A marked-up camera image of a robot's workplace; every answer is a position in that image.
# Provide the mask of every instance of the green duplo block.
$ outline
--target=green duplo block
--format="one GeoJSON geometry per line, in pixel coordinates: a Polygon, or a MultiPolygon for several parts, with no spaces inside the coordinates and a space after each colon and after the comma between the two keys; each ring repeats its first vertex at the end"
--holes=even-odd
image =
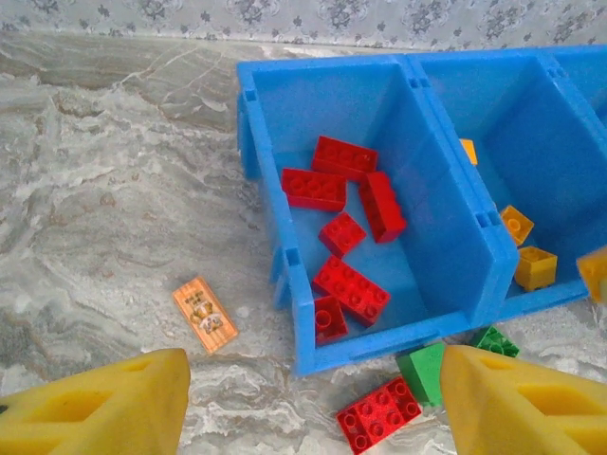
{"type": "Polygon", "coordinates": [[[445,345],[437,343],[396,359],[400,373],[420,405],[443,404],[443,395],[440,392],[440,366],[443,363],[444,353],[445,345]]]}
{"type": "Polygon", "coordinates": [[[508,357],[516,357],[519,353],[519,348],[493,326],[479,331],[472,338],[470,346],[508,357]]]}

